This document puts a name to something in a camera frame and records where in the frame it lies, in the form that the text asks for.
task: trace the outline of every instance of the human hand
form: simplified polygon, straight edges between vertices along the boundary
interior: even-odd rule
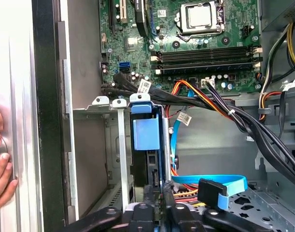
[[[0,131],[3,130],[3,119],[0,114]],[[0,208],[4,206],[14,195],[18,181],[13,180],[9,183],[12,173],[12,164],[9,162],[9,154],[0,155]]]

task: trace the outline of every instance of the metal frame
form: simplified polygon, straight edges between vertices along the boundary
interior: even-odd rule
[[[0,112],[2,136],[19,180],[0,209],[0,232],[43,231],[32,6],[0,1]]]

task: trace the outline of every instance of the motherboard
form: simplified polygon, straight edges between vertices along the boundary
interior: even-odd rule
[[[103,83],[122,72],[165,91],[184,79],[220,93],[258,92],[258,20],[257,0],[100,0]]]

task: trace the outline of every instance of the cpu socket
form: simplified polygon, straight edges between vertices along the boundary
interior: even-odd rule
[[[225,29],[223,0],[182,4],[174,21],[181,35],[221,34]]]

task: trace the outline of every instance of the green circuit board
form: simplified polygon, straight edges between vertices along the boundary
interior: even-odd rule
[[[119,62],[130,62],[131,71],[139,73],[140,75],[149,76],[149,81],[153,85],[162,88],[165,91],[171,91],[174,86],[174,81],[177,79],[197,78],[200,79],[211,77],[213,73],[196,73],[196,74],[182,74],[182,75],[156,75],[155,71],[151,69],[150,55],[151,51],[149,45],[154,46],[154,51],[175,52],[175,51],[191,51],[208,48],[222,48],[222,47],[240,47],[240,46],[259,46],[260,35],[258,25],[258,10],[257,0],[224,0],[224,16],[225,16],[225,30],[222,34],[216,36],[205,36],[190,39],[184,42],[176,36],[178,30],[174,22],[176,13],[179,12],[180,7],[184,3],[200,3],[206,2],[202,0],[149,0],[151,4],[153,28],[159,26],[161,31],[157,35],[150,34],[149,38],[143,38],[139,35],[138,28],[135,25],[134,6],[130,3],[131,0],[126,0],[126,24],[116,22],[115,33],[109,25],[110,20],[110,0],[100,0],[100,30],[101,30],[101,52],[103,54],[103,61],[107,62],[108,74],[103,75],[104,83],[111,83],[113,75],[118,72]],[[119,0],[113,0],[114,17],[119,14],[115,9],[115,5],[119,4]],[[245,25],[253,25],[254,29],[247,38],[243,38],[241,29]],[[223,43],[223,37],[229,38],[229,43]],[[208,40],[207,44],[198,46],[199,40]],[[174,48],[173,42],[180,43],[179,48]],[[255,74],[258,71],[230,71],[229,73],[215,73],[231,74],[236,78],[234,80],[215,79],[215,88],[221,92],[256,92],[258,89],[258,82]],[[222,88],[221,83],[225,81],[233,85],[232,90]],[[133,81],[135,85],[139,85],[140,80]]]

